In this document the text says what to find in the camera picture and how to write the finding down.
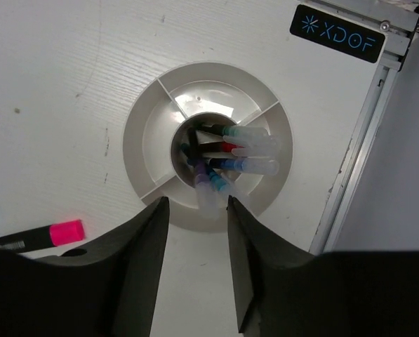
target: pink marker cap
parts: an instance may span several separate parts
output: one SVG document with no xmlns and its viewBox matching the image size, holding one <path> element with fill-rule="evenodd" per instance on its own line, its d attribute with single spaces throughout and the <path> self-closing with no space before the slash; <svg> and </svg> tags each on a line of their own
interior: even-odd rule
<svg viewBox="0 0 419 337">
<path fill-rule="evenodd" d="M 84 239 L 84 229 L 81 220 L 55 223 L 50 226 L 49 230 L 52 243 L 57 247 Z"/>
</svg>

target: pink marker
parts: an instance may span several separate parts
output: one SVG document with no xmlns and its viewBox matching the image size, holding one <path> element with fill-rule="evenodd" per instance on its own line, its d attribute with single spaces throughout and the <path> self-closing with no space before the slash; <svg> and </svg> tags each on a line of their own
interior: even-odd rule
<svg viewBox="0 0 419 337">
<path fill-rule="evenodd" d="M 84 237 L 81 220 L 73 220 L 0 237 L 0 249 L 24 253 L 71 244 Z"/>
</svg>

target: table surface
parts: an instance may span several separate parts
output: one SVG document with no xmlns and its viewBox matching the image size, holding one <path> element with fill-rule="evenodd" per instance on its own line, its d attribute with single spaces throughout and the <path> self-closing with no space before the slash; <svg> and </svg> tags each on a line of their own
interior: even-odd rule
<svg viewBox="0 0 419 337">
<path fill-rule="evenodd" d="M 308 249 L 376 65 L 291 36 L 297 5 L 0 1 L 0 236 L 80 218 L 92 239 L 141 211 L 121 150 L 128 113 L 159 75 L 210 60 L 257 76 L 286 108 L 292 192 L 259 220 Z M 170 227 L 152 336 L 238 336 L 226 232 Z"/>
</svg>

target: circular organizer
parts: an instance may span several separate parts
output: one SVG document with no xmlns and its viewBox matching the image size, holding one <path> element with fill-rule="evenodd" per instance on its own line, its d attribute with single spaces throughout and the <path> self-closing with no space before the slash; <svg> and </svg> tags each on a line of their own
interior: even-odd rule
<svg viewBox="0 0 419 337">
<path fill-rule="evenodd" d="M 192 173 L 179 150 L 187 140 L 187 128 L 201 121 L 262 126 L 281 138 L 276 176 L 230 173 L 236 186 L 250 195 L 251 210 L 257 216 L 276 199 L 288 177 L 293 154 L 291 127 L 273 92 L 231 65 L 201 62 L 175 68 L 139 95 L 126 121 L 123 141 L 126 172 L 135 192 L 146 204 L 167 196 L 173 225 L 219 232 L 226 230 L 226 212 L 220 212 L 216 221 L 199 215 Z M 199 133 L 201 143 L 212 140 L 216 139 Z M 219 207 L 226 208 L 226 204 L 220 200 Z"/>
</svg>

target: sticker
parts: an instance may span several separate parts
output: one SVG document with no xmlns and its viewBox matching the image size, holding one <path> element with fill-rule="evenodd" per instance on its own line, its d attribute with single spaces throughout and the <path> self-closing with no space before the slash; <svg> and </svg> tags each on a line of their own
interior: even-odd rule
<svg viewBox="0 0 419 337">
<path fill-rule="evenodd" d="M 337 16 L 299 5 L 291 34 L 375 63 L 385 43 L 385 35 Z"/>
</svg>

